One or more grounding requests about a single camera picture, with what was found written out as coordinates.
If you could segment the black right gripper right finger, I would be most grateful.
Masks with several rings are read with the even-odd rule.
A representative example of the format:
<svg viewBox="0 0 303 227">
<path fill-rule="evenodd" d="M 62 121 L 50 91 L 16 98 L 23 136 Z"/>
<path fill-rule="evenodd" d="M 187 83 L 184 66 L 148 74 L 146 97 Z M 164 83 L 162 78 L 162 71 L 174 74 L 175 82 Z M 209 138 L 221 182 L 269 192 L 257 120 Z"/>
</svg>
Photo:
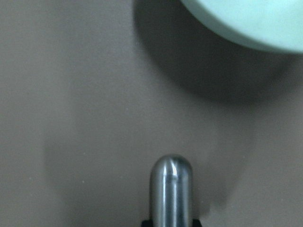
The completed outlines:
<svg viewBox="0 0 303 227">
<path fill-rule="evenodd" d="M 193 219 L 192 227 L 202 227 L 201 221 L 199 219 Z"/>
</svg>

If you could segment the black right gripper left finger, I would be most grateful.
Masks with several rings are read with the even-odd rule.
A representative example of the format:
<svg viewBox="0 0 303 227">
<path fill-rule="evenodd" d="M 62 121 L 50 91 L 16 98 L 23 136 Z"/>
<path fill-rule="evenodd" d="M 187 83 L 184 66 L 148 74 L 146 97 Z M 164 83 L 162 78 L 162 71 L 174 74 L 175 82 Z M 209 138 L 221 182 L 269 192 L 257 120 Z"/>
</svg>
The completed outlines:
<svg viewBox="0 0 303 227">
<path fill-rule="evenodd" d="M 149 220 L 143 220 L 141 222 L 141 227 L 153 227 L 153 222 L 151 219 Z"/>
</svg>

